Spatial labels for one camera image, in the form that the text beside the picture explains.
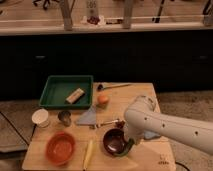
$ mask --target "wooden cutting board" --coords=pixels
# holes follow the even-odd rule
[[[94,84],[93,104],[99,92],[96,91],[97,83]],[[104,90],[110,97],[106,109],[97,108],[97,122],[109,121],[112,119],[123,119],[123,113],[130,103],[140,94],[147,94],[156,97],[154,87],[151,83],[134,83],[130,86]],[[24,170],[82,170],[83,158],[88,141],[95,140],[94,153],[88,170],[140,170],[140,171],[175,171],[175,162],[169,141],[161,137],[151,141],[141,141],[134,146],[127,156],[117,158],[109,155],[103,148],[102,139],[105,132],[113,125],[101,127],[96,130],[88,126],[76,126],[74,121],[84,110],[72,110],[70,127],[64,127],[57,118],[59,111],[49,111],[51,123],[47,128],[36,128],[32,142],[30,143],[26,157],[23,162]],[[72,134],[76,140],[75,152],[69,162],[60,167],[53,166],[45,158],[47,141],[58,131],[66,131]]]

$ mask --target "spoon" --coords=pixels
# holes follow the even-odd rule
[[[104,125],[109,125],[109,124],[112,124],[112,123],[117,123],[117,122],[120,122],[120,119],[115,119],[115,120],[112,120],[112,121],[108,121],[108,122],[103,122],[103,123],[100,123],[100,124],[94,124],[94,125],[90,125],[90,128],[91,129],[97,129],[97,128],[100,128]]]

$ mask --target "green tray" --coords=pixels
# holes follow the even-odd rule
[[[66,98],[77,88],[85,94],[74,104],[66,102]],[[87,109],[92,104],[93,77],[82,76],[49,76],[40,98],[39,106],[47,109]]]

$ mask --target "orange bowl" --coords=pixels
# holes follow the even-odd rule
[[[74,152],[75,140],[66,132],[56,133],[47,143],[46,157],[54,165],[68,162]]]

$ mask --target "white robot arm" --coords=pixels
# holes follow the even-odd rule
[[[144,130],[153,131],[183,144],[213,154],[213,123],[154,112],[156,103],[141,95],[126,109],[124,136],[137,144]]]

